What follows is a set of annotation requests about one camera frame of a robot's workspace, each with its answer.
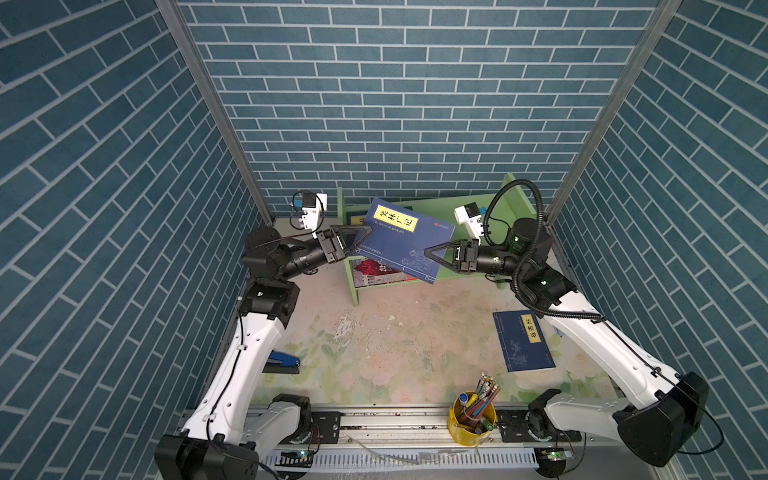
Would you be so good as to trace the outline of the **red pink Hamlet book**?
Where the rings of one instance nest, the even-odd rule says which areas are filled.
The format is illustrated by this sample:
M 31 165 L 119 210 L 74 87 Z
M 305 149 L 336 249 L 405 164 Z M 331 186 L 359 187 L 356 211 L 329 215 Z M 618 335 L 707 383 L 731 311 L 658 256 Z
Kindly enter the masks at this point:
M 389 285 L 410 281 L 404 272 L 381 264 L 372 259 L 353 260 L 351 262 L 353 283 L 356 288 Z

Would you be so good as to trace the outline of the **blue book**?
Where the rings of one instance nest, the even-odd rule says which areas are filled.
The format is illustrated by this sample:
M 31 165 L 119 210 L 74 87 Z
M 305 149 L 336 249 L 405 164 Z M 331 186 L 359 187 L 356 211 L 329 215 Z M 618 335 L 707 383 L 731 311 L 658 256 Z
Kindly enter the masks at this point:
M 494 312 L 493 321 L 508 372 L 552 370 L 555 362 L 537 317 L 529 310 Z
M 359 234 L 353 251 L 416 279 L 434 284 L 441 266 L 425 256 L 427 248 L 449 243 L 455 226 L 375 198 L 363 220 L 371 229 Z
M 348 226 L 361 226 L 364 224 L 366 216 L 366 211 L 347 212 L 345 216 L 345 224 Z

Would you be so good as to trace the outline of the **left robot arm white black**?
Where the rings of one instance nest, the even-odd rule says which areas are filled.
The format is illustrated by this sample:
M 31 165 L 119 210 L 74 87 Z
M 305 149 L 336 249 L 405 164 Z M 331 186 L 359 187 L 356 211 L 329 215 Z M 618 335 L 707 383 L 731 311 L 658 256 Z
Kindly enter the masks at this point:
M 272 474 L 263 464 L 282 441 L 311 432 L 306 396 L 281 394 L 252 423 L 252 396 L 285 333 L 300 288 L 294 278 L 345 259 L 371 233 L 368 226 L 331 226 L 305 241 L 264 226 L 246 239 L 242 261 L 253 279 L 217 373 L 202 401 L 176 434 L 161 438 L 154 458 L 164 479 L 253 479 Z

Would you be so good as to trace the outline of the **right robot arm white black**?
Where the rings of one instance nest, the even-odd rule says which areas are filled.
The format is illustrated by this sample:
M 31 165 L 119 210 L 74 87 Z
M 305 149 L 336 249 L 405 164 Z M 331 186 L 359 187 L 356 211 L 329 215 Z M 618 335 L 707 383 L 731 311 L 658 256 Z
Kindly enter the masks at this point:
M 553 244 L 542 222 L 520 218 L 500 245 L 460 240 L 428 248 L 425 255 L 457 273 L 510 280 L 517 299 L 574 341 L 624 395 L 601 401 L 549 389 L 528 406 L 533 436 L 552 440 L 565 431 L 595 434 L 620 441 L 639 459 L 663 467 L 700 427 L 709 385 L 694 372 L 677 373 L 600 314 L 548 265 Z

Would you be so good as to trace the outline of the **blue stapler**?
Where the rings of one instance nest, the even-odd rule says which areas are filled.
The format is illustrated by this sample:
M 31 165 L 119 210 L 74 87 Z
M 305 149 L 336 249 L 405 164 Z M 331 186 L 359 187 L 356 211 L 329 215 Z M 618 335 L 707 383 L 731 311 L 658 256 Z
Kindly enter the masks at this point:
M 272 351 L 263 368 L 265 374 L 289 374 L 300 373 L 301 360 L 297 356 L 282 352 Z

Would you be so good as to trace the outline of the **yellow pen cup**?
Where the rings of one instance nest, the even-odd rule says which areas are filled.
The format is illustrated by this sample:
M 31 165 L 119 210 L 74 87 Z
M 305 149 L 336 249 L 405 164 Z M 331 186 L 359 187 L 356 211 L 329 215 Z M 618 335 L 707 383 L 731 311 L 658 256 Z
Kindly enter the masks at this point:
M 459 445 L 476 447 L 490 440 L 497 429 L 497 412 L 492 402 L 475 392 L 462 392 L 449 410 L 448 431 Z

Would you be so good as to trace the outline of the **aluminium corner post right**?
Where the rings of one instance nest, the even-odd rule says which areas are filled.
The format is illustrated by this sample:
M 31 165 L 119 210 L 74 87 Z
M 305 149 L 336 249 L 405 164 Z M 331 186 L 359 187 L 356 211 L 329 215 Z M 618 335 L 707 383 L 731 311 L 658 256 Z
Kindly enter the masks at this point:
M 650 15 L 637 45 L 629 55 L 621 74 L 608 95 L 605 105 L 597 115 L 592 129 L 586 135 L 579 153 L 576 155 L 570 170 L 565 175 L 560 188 L 547 209 L 547 219 L 550 226 L 554 226 L 556 219 L 564 210 L 579 179 L 586 171 L 598 146 L 604 139 L 609 127 L 616 118 L 643 67 L 648 62 L 681 3 L 681 0 L 659 1 L 655 10 Z

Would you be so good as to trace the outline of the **aluminium corner post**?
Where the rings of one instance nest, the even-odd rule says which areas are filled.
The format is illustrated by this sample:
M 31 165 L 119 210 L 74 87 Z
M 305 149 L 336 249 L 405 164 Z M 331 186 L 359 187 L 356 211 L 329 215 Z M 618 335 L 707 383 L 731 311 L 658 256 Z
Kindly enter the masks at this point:
M 246 153 L 227 114 L 223 102 L 194 41 L 191 30 L 177 1 L 157 0 L 156 5 L 176 43 L 195 85 L 207 105 L 228 152 L 266 225 L 274 224 L 272 213 L 253 174 Z
M 554 226 L 556 219 L 564 210 L 579 179 L 586 171 L 598 146 L 604 139 L 609 127 L 616 118 L 643 67 L 648 62 L 681 3 L 681 0 L 659 1 L 655 10 L 650 15 L 637 45 L 629 55 L 621 74 L 608 95 L 605 105 L 597 115 L 592 129 L 586 135 L 579 153 L 576 155 L 570 170 L 565 175 L 560 188 L 547 209 L 547 219 L 550 226 Z

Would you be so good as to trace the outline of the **aluminium corner post left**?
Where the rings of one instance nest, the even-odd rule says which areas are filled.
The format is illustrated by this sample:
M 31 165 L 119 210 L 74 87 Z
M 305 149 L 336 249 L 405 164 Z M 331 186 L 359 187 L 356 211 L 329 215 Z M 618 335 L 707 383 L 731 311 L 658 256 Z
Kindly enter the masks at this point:
M 176 43 L 195 85 L 207 105 L 228 152 L 266 225 L 274 224 L 272 213 L 253 174 L 246 153 L 227 114 L 223 102 L 194 41 L 191 30 L 177 1 L 157 0 L 156 5 Z

